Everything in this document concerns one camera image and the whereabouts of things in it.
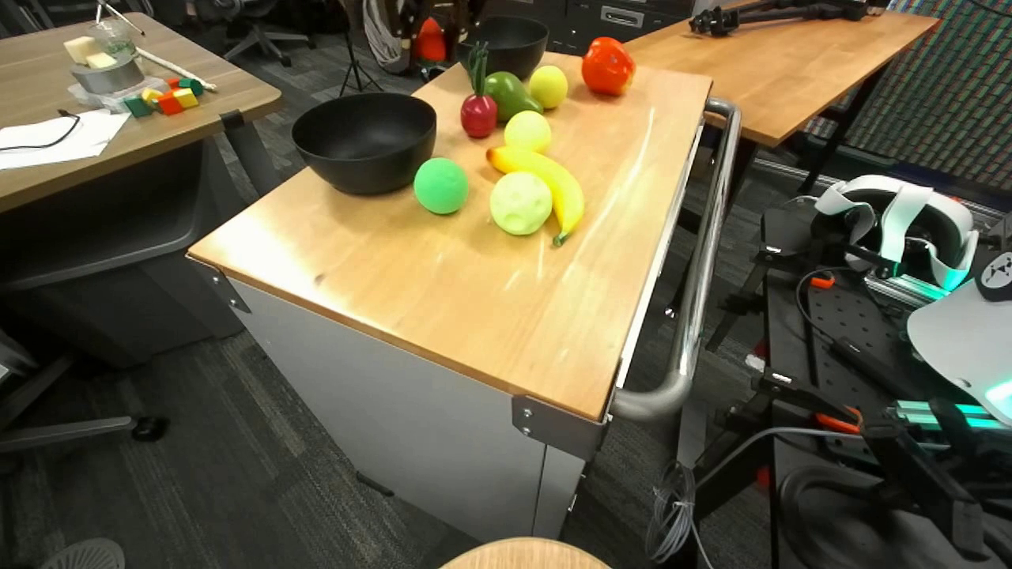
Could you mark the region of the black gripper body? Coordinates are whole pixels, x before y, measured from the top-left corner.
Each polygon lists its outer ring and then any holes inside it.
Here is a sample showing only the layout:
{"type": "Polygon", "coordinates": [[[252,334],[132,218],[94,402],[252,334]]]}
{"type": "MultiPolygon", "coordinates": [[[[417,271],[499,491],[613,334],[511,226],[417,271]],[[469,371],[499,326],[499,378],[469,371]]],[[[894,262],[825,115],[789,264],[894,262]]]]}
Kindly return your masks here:
{"type": "Polygon", "coordinates": [[[488,0],[395,0],[395,35],[407,42],[413,56],[417,24],[433,16],[441,24],[447,59],[454,56],[457,42],[477,23],[488,0]]]}

